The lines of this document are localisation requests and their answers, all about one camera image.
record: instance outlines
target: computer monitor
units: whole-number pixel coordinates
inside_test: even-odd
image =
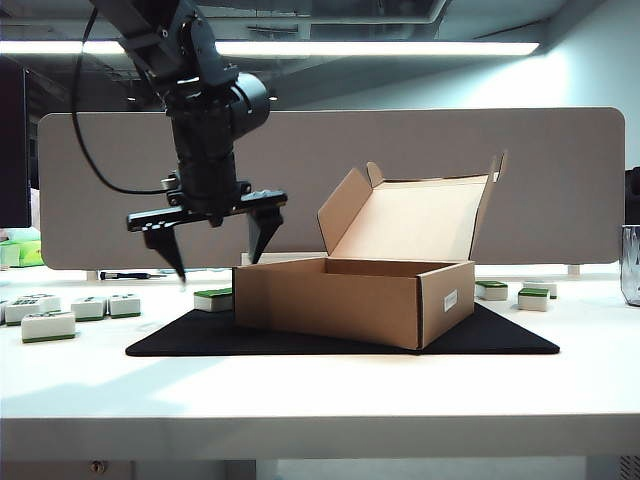
[[[26,73],[0,57],[0,228],[31,225]]]

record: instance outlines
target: white label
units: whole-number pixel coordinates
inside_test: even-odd
[[[453,306],[458,303],[458,290],[454,290],[449,295],[444,297],[444,311],[448,312]]]

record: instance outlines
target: box flap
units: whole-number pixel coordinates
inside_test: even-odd
[[[371,192],[372,189],[367,180],[358,170],[352,168],[318,210],[318,223],[329,255],[358,215]]]
[[[493,159],[487,175],[401,181],[382,180],[373,164],[373,188],[352,170],[318,215],[327,252],[334,258],[467,260],[504,165],[506,152]]]

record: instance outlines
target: fluorescent light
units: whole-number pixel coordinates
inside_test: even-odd
[[[523,56],[538,43],[502,42],[229,42],[218,41],[221,55],[230,57],[348,57],[348,56]],[[76,41],[0,41],[2,54],[78,54]],[[123,54],[118,42],[89,41],[85,52]]]
[[[82,49],[82,42],[73,41],[0,41],[0,55],[8,54],[78,54]],[[93,55],[118,55],[124,50],[118,42],[87,42],[84,46],[86,53]]]
[[[538,43],[499,42],[216,42],[230,57],[529,55]]]

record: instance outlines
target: black cable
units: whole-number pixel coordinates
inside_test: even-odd
[[[93,170],[93,173],[96,174],[98,179],[111,190],[115,190],[119,193],[126,193],[129,195],[160,195],[166,193],[165,190],[130,190],[127,188],[120,188],[109,180],[107,180],[104,175],[98,170],[89,150],[87,149],[86,144],[84,143],[84,138],[82,137],[82,132],[80,131],[80,124],[78,123],[78,84],[80,82],[80,72],[82,70],[82,57],[84,55],[84,44],[87,42],[89,38],[89,34],[91,33],[91,29],[93,28],[93,24],[96,21],[96,17],[98,16],[98,9],[96,7],[93,8],[91,12],[91,17],[89,18],[89,22],[84,30],[84,34],[82,35],[82,50],[78,55],[78,59],[76,60],[76,67],[73,72],[73,83],[71,87],[71,121],[73,122],[73,129],[76,132],[76,138],[78,140],[78,144],[80,145],[80,150],[84,155],[87,163]]]

